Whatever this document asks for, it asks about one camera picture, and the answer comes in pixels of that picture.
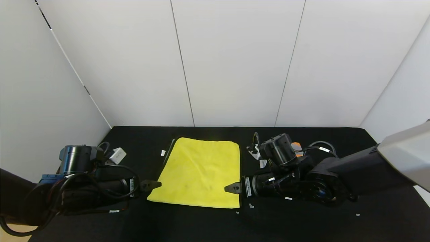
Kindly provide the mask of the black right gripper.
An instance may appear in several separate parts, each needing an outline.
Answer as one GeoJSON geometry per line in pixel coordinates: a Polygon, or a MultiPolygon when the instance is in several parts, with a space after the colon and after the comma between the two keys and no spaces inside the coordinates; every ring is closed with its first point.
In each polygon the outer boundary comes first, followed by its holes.
{"type": "Polygon", "coordinates": [[[244,175],[241,182],[235,182],[224,187],[224,191],[232,194],[241,194],[247,198],[273,197],[274,188],[270,186],[274,178],[272,173],[260,173],[254,175],[244,175]]]}

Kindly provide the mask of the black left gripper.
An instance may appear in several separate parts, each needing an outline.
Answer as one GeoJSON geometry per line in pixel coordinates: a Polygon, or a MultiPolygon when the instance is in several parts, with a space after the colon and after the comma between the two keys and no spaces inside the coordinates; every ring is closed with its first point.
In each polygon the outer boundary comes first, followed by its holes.
{"type": "Polygon", "coordinates": [[[162,186],[160,181],[143,180],[140,181],[138,188],[138,179],[136,177],[111,179],[99,181],[98,185],[103,190],[103,195],[109,199],[133,199],[138,196],[139,192],[147,193],[162,186]]]}

